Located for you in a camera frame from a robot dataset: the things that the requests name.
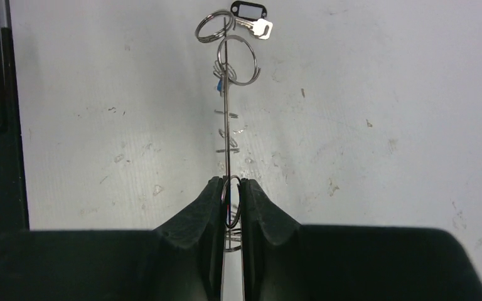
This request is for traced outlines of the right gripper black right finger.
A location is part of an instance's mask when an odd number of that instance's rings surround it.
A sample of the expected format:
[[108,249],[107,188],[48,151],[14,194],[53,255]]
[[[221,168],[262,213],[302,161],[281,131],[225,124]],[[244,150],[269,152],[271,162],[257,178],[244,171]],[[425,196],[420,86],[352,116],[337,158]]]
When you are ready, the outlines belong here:
[[431,228],[301,224],[240,184],[246,300],[482,300],[460,243]]

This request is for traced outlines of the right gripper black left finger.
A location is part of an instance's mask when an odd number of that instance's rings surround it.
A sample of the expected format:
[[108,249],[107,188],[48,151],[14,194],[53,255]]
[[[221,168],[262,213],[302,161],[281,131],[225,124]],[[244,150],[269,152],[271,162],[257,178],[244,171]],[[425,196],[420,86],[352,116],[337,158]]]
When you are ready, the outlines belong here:
[[153,230],[22,231],[0,239],[0,300],[218,300],[223,179]]

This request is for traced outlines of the large silver metal keyring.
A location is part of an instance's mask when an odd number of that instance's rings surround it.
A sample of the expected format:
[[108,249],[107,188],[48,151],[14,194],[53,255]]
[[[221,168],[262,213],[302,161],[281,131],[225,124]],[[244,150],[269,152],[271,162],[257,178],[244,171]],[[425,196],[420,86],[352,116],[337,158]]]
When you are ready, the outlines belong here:
[[[223,17],[223,28],[207,36],[202,36],[200,32],[203,27],[211,20],[220,16]],[[219,133],[224,139],[224,148],[218,149],[217,152],[225,155],[225,179],[223,180],[223,188],[221,192],[221,202],[226,210],[225,253],[239,253],[242,250],[242,201],[241,198],[238,198],[236,203],[232,202],[232,181],[237,181],[237,191],[240,192],[241,179],[232,174],[231,170],[231,154],[237,153],[239,148],[235,139],[231,137],[232,131],[230,130],[230,119],[235,118],[236,115],[230,112],[229,88],[232,85],[239,87],[250,85],[258,79],[261,73],[261,68],[259,67],[255,51],[250,43],[239,35],[230,34],[231,31],[235,30],[236,26],[241,25],[238,25],[235,22],[234,15],[229,10],[220,9],[202,19],[195,29],[195,37],[199,42],[220,42],[217,48],[217,58],[214,62],[213,74],[219,80],[223,80],[223,92],[219,92],[220,96],[223,98],[223,110],[220,112],[223,115],[223,127],[219,130]],[[254,72],[250,80],[247,80],[246,82],[241,82],[237,79],[237,74],[228,61],[228,41],[230,40],[235,40],[244,44],[252,55]]]

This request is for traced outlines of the black tagged silver key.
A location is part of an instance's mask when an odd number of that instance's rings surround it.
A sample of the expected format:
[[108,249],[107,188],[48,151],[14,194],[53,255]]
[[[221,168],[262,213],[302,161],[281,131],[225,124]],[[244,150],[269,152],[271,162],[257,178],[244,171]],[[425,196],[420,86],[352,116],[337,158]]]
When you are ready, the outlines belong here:
[[254,37],[260,40],[270,38],[273,24],[266,19],[267,9],[263,4],[234,1],[230,12],[234,15],[235,22],[247,28]]

